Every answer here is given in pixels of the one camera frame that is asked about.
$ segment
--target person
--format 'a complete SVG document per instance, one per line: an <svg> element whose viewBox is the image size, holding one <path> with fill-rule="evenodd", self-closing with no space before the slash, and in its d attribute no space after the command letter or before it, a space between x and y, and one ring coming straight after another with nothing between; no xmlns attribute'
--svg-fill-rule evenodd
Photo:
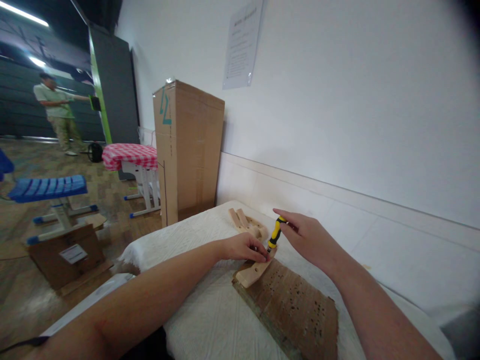
<svg viewBox="0 0 480 360"><path fill-rule="evenodd" d="M45 107L47 120L55 131L61 149L66 155L77 156L78 154L70 146L70 138L72 138L79 151L86 154L88 147L82 142L82 136L75 124L75 117L69 103L75 100L90 101L90 98L57 89L55 78L46 72L40 74L40 79L41 84L33 87L33 93Z"/></svg>
<svg viewBox="0 0 480 360"><path fill-rule="evenodd" d="M334 282L367 359L441 359L367 270L314 218L274 209L291 245ZM220 260L269 260L247 232L159 263L107 295L56 333L28 359L118 359L162 326Z"/></svg>

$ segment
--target label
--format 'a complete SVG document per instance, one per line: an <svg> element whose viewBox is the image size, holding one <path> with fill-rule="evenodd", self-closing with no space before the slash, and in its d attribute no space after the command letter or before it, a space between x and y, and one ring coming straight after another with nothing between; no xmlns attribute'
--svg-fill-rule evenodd
<svg viewBox="0 0 480 360"><path fill-rule="evenodd" d="M78 244L75 244L62 252L59 255L67 260L70 264L75 264L77 261L87 257L87 252Z"/></svg>

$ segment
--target paper notice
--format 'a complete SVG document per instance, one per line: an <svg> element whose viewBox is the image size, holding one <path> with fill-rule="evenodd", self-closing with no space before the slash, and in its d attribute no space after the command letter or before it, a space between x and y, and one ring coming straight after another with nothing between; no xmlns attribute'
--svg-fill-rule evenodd
<svg viewBox="0 0 480 360"><path fill-rule="evenodd" d="M62 252L60 256L67 260L70 264L75 264L77 261L87 257L87 252L78 244L75 244Z"/></svg>
<svg viewBox="0 0 480 360"><path fill-rule="evenodd" d="M254 71L263 0L253 0L230 19L223 89L250 86Z"/></svg>

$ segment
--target red checkered tablecloth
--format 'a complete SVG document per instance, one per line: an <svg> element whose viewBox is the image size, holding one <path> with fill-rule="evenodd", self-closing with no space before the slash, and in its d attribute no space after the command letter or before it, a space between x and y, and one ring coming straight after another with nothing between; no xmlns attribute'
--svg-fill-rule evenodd
<svg viewBox="0 0 480 360"><path fill-rule="evenodd" d="M101 156L105 169L117 171L126 161L144 168L158 169L157 149L139 144L115 143L107 145Z"/></svg>

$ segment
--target cardboard box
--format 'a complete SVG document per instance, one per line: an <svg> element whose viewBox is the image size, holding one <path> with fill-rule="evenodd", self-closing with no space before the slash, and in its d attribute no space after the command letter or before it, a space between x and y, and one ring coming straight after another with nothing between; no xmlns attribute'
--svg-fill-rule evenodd
<svg viewBox="0 0 480 360"><path fill-rule="evenodd" d="M161 222L215 206L225 102L181 81L153 97Z"/></svg>
<svg viewBox="0 0 480 360"><path fill-rule="evenodd" d="M54 290L105 262L97 234L91 224L31 245L27 250Z"/></svg>

